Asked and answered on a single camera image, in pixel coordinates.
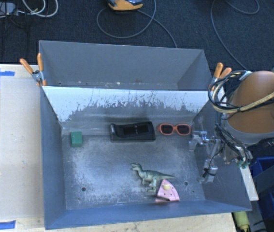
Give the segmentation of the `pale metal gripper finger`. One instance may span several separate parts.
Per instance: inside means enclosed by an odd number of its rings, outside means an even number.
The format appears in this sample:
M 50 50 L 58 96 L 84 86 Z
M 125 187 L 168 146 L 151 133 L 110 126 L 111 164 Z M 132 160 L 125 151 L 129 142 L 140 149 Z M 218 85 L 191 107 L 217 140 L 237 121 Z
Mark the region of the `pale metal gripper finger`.
M 215 138 L 207 138 L 206 131 L 193 131 L 188 142 L 188 149 L 194 151 L 198 146 L 214 144 L 215 142 Z
M 197 181 L 201 184 L 213 182 L 217 171 L 218 167 L 213 165 L 209 160 L 206 160 L 203 165 L 202 174 L 197 178 Z

